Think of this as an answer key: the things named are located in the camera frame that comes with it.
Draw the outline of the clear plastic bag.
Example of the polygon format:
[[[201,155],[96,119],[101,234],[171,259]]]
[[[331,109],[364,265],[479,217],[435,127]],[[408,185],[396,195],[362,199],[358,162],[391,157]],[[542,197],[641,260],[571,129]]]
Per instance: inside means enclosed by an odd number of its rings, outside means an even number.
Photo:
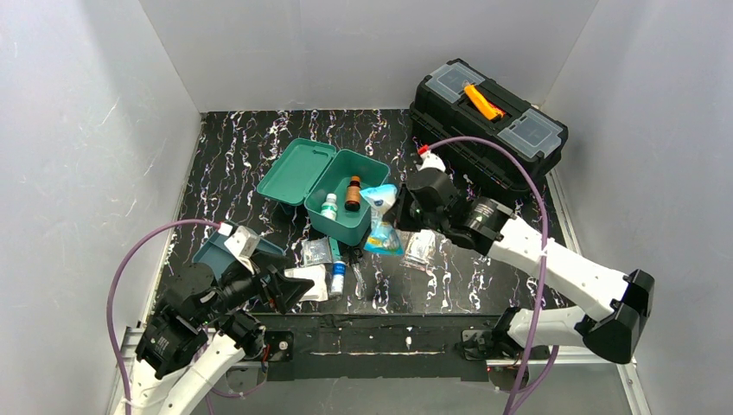
[[[431,230],[413,233],[407,241],[400,264],[406,268],[426,271],[436,250],[436,239],[436,234]]]

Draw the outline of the white plastic bottle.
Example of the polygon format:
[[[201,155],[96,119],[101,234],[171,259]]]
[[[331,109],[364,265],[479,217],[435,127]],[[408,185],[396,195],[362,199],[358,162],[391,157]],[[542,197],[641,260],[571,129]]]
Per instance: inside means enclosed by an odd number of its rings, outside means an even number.
[[[329,219],[336,220],[338,214],[337,195],[329,193],[326,195],[324,203],[321,205],[320,215]]]

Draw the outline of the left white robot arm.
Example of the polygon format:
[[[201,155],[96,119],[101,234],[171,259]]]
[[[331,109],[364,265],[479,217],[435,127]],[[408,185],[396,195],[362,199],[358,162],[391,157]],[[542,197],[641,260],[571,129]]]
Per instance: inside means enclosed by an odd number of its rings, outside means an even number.
[[[189,414],[236,363],[268,369],[281,341],[244,306],[256,298],[285,314],[314,287],[310,278],[287,276],[285,261],[256,252],[224,268],[206,261],[182,268],[143,330],[133,362],[120,367],[123,395],[114,413]]]

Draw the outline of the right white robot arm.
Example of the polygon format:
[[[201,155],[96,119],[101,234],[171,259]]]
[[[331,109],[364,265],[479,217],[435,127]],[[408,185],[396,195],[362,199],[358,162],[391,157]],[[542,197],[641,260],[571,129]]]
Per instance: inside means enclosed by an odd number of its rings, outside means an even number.
[[[467,198],[439,169],[417,172],[400,185],[385,214],[398,230],[440,233],[454,245],[508,264],[572,301],[548,311],[513,307],[492,330],[502,348],[585,347],[617,364],[634,357],[651,316],[654,277],[599,265],[530,226],[500,202]]]

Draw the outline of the brown medicine bottle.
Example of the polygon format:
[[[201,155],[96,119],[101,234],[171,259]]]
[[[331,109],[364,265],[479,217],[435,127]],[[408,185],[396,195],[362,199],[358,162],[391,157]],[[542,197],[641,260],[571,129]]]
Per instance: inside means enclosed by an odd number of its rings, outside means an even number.
[[[352,176],[347,185],[344,202],[344,208],[348,212],[358,212],[360,210],[360,190],[360,178],[358,176]]]

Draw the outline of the blue cotton swab pouch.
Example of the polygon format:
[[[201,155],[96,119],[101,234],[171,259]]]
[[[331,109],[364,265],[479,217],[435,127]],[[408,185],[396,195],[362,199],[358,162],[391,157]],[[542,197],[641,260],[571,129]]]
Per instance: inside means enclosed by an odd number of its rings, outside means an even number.
[[[364,249],[378,255],[401,256],[404,254],[402,242],[392,223],[386,220],[386,213],[394,206],[398,189],[393,184],[365,188],[360,196],[371,210],[371,231]]]

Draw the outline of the green medicine box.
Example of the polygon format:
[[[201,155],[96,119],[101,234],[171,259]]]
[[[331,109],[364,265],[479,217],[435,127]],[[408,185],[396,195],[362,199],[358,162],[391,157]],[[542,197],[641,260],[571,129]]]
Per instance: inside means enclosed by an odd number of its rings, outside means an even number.
[[[358,212],[344,208],[352,176],[360,178],[363,189],[377,187],[386,183],[390,167],[351,150],[297,138],[274,161],[257,185],[257,192],[283,206],[304,206],[314,230],[347,246],[357,246],[370,227],[370,207],[362,202]],[[320,215],[329,193],[337,195],[336,220]]]

